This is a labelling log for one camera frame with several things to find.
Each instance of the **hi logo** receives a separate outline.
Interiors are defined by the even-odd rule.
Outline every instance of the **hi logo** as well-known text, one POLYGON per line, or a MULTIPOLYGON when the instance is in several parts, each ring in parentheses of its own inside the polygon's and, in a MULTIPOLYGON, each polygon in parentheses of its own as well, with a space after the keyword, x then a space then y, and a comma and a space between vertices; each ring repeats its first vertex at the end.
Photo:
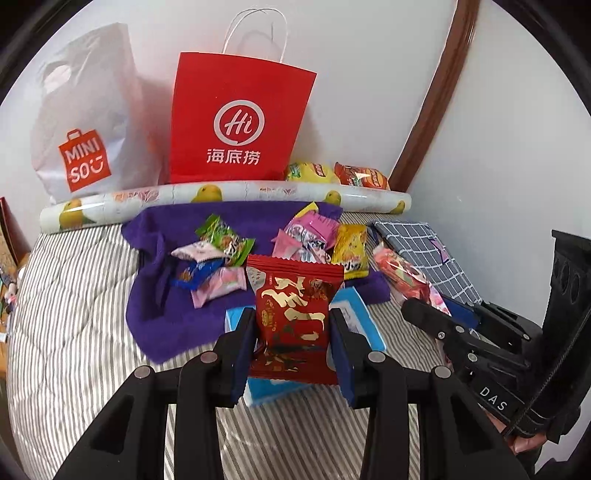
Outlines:
POLYGON ((254 142, 265 126, 261 107, 250 100, 234 100, 219 109, 213 130, 225 144, 240 147, 254 142))
POLYGON ((107 152, 96 130, 85 134, 72 130, 67 139, 59 149, 71 192, 111 176, 107 152))

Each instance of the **white wall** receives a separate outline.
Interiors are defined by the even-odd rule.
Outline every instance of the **white wall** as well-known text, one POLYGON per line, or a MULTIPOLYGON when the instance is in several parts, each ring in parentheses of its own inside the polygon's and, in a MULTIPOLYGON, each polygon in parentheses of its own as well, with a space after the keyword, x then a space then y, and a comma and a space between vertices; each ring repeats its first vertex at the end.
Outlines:
MULTIPOLYGON (((29 147, 39 108, 34 78, 43 60, 93 28, 127 23, 150 120, 167 154, 179 52, 219 51, 229 21, 252 5, 252 0, 94 0, 54 35, 0 107, 0 165, 6 173, 0 193, 30 243, 48 201, 30 167, 29 147)), ((285 62, 318 73, 294 156, 390 174, 437 67, 455 5, 455 0, 274 2, 289 21, 285 62)), ((270 21, 259 15, 237 30, 229 53, 277 54, 265 38, 270 21), (250 33, 252 26, 260 33, 250 33)), ((277 42, 283 28, 278 21, 274 25, 277 42)))
MULTIPOLYGON (((591 118, 525 28, 483 0, 453 100, 413 181, 410 215, 429 222, 480 294, 541 323, 551 230, 591 238, 591 118)), ((566 459, 583 415, 550 456, 566 459)))

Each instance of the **gray striped mattress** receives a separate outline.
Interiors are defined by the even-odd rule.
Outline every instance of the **gray striped mattress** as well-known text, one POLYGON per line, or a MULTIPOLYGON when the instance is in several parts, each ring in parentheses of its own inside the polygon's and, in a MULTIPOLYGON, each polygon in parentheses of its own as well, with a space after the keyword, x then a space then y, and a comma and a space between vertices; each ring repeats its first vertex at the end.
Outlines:
MULTIPOLYGON (((344 223, 394 219, 344 213, 344 223)), ((369 240, 368 249, 375 246, 369 240)), ((41 235, 19 292, 9 348, 12 430, 26 473, 53 477, 111 395, 139 365, 180 367, 205 345, 162 365, 151 364, 125 323, 138 252, 121 226, 41 235)), ((392 300, 369 311, 388 353, 403 366, 429 371, 440 363, 434 342, 406 323, 392 300)), ((168 411, 165 478, 174 478, 175 408, 168 411)), ((314 385, 275 402, 218 409, 227 479, 357 479, 368 411, 353 411, 337 387, 314 385)), ((417 413, 409 406, 410 478, 419 479, 417 413)), ((405 452, 393 452, 405 455, 405 452)))

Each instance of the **brown wooden trim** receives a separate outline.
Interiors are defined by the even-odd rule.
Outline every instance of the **brown wooden trim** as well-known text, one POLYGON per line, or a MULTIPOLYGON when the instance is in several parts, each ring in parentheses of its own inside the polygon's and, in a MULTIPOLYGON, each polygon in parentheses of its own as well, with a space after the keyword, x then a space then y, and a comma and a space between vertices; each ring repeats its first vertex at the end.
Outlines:
POLYGON ((460 78, 479 7, 480 0, 457 0, 445 48, 423 107, 388 179, 391 190, 406 192, 427 154, 460 78))

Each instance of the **white plastic bag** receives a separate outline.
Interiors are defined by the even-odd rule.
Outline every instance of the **white plastic bag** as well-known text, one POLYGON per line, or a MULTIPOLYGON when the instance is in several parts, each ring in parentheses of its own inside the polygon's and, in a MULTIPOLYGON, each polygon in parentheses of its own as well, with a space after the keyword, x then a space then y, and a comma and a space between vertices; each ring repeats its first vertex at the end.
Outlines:
POLYGON ((42 67, 38 88, 32 163, 52 202, 158 183, 127 25, 70 42, 42 67))

